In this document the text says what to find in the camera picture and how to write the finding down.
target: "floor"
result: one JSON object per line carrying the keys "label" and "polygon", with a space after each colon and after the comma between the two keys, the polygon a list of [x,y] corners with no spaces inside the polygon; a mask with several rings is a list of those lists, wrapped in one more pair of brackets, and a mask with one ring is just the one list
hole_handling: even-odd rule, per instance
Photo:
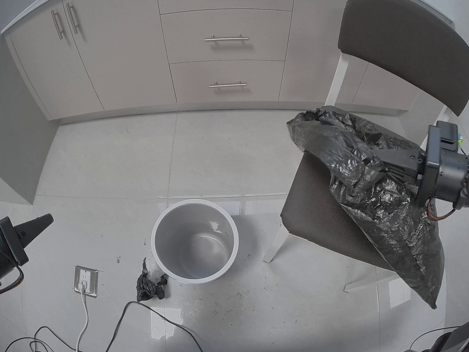
{"label": "floor", "polygon": [[[375,275],[368,264],[290,236],[274,260],[262,257],[302,154],[285,126],[296,111],[151,114],[60,126],[32,206],[0,202],[14,224],[55,219],[28,247],[25,280],[1,297],[0,351],[47,325],[69,344],[84,323],[74,266],[99,270],[98,296],[80,349],[104,351],[136,281],[157,217],[185,198],[212,200],[233,216],[239,254],[206,285],[169,279],[164,300],[146,304],[178,319],[208,351],[404,351],[444,327],[446,282],[431,310],[411,293],[391,308],[389,286],[346,293]],[[405,135],[396,117],[366,115]],[[4,283],[14,280],[9,274]],[[438,333],[419,339],[429,348]],[[66,351],[46,330],[38,337]],[[27,349],[27,341],[12,351]],[[196,351],[183,331],[151,337],[150,313],[131,305],[111,351]]]}

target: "chair seat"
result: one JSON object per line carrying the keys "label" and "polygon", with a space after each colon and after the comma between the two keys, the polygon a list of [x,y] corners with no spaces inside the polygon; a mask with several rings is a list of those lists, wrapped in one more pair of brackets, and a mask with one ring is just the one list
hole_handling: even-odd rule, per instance
{"label": "chair seat", "polygon": [[327,167],[305,153],[281,213],[283,225],[291,234],[324,248],[392,270],[332,196],[330,180]]}

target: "crumpled black plastic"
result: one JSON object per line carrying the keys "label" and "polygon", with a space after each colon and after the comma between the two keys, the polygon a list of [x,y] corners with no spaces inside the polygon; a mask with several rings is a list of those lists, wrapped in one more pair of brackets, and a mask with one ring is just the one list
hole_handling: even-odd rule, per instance
{"label": "crumpled black plastic", "polygon": [[146,267],[146,258],[144,258],[144,263],[142,265],[142,274],[137,279],[137,301],[146,301],[157,296],[158,299],[162,300],[165,298],[165,291],[163,290],[163,285],[167,284],[166,274],[161,275],[160,281],[158,283],[152,282],[147,278],[148,269]]}
{"label": "crumpled black plastic", "polygon": [[[287,122],[290,137],[331,171],[330,191],[396,273],[436,308],[445,265],[438,223],[414,206],[417,187],[386,172],[372,149],[416,149],[345,111],[314,109]],[[436,214],[434,201],[431,211]]]}

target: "silver bar handle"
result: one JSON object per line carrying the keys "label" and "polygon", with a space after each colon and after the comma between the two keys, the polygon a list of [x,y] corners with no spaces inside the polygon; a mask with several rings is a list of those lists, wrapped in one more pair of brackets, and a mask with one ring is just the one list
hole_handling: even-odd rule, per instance
{"label": "silver bar handle", "polygon": [[57,12],[54,12],[54,10],[52,9],[51,10],[51,14],[52,14],[52,20],[54,20],[54,25],[55,25],[55,28],[57,30],[57,34],[59,34],[59,38],[60,40],[62,40],[63,36],[63,30],[60,30],[60,26],[59,26],[59,23],[57,22],[57,18],[55,17],[56,15],[59,15],[59,13]]}
{"label": "silver bar handle", "polygon": [[228,38],[215,38],[214,35],[212,35],[211,38],[205,38],[205,42],[219,42],[223,40],[249,40],[248,37],[243,37],[241,34],[239,34],[238,37],[228,37]]}
{"label": "silver bar handle", "polygon": [[230,87],[230,86],[247,86],[247,83],[241,83],[241,81],[238,81],[237,84],[224,84],[224,85],[219,85],[218,82],[215,82],[213,85],[208,85],[208,87]]}
{"label": "silver bar handle", "polygon": [[70,21],[72,21],[73,31],[75,32],[75,34],[78,34],[78,25],[75,23],[75,19],[73,18],[72,8],[73,5],[67,3],[68,15],[70,16]]}

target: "metal handle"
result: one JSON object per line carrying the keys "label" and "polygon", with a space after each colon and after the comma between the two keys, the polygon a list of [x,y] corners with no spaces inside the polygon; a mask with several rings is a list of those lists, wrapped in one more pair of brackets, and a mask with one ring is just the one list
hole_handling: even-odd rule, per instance
{"label": "metal handle", "polygon": [[212,35],[211,38],[205,38],[205,42],[218,42],[222,40],[249,40],[248,37],[243,37],[241,34],[239,34],[238,37],[228,37],[228,38],[215,38],[214,35]]}
{"label": "metal handle", "polygon": [[57,29],[57,34],[59,34],[59,38],[60,40],[62,40],[63,36],[63,30],[60,30],[60,26],[59,26],[59,23],[57,22],[57,19],[55,18],[56,15],[59,15],[57,12],[54,12],[54,10],[52,9],[51,10],[51,14],[52,14],[52,19],[54,20],[54,25],[55,25],[55,28]]}
{"label": "metal handle", "polygon": [[219,85],[218,82],[215,81],[214,85],[208,85],[208,87],[229,87],[229,86],[247,86],[247,83],[241,83],[241,81],[238,81],[237,84],[224,84],[224,85]]}
{"label": "metal handle", "polygon": [[73,31],[75,32],[75,34],[78,34],[78,25],[75,23],[75,19],[73,18],[72,8],[73,8],[73,5],[70,5],[69,3],[67,3],[68,15],[70,16],[70,21],[72,21]]}

